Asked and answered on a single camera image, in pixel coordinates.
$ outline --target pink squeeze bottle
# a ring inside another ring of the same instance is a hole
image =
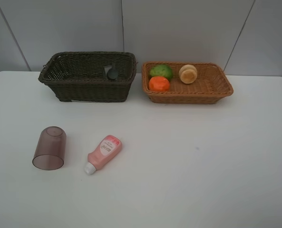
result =
[[[121,149],[122,143],[119,139],[112,135],[106,136],[97,148],[88,154],[88,163],[85,166],[86,173],[90,175],[96,170],[102,169]]]

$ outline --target upside-down cup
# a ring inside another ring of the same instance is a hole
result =
[[[33,165],[41,170],[57,170],[64,165],[66,133],[59,127],[47,127],[39,137]]]

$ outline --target green toy fruit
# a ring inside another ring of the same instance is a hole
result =
[[[170,81],[173,78],[173,71],[168,65],[159,64],[151,68],[149,72],[151,77],[163,76]]]

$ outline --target wicker basket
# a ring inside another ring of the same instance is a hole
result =
[[[153,92],[148,88],[149,71],[158,64],[169,65],[174,74],[167,92]],[[198,71],[197,79],[191,84],[184,84],[179,78],[179,70],[186,64],[194,65]],[[142,68],[143,90],[155,103],[168,104],[214,104],[221,98],[233,94],[232,85],[223,70],[213,63],[184,62],[145,62]]]
[[[104,66],[115,64],[117,81],[104,79]],[[124,52],[61,52],[44,66],[39,81],[60,101],[126,101],[136,75],[136,58]]]

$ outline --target bottle label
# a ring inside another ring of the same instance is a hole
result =
[[[107,156],[118,145],[119,145],[119,141],[117,139],[109,136],[101,142],[100,151],[101,151],[102,155]]]

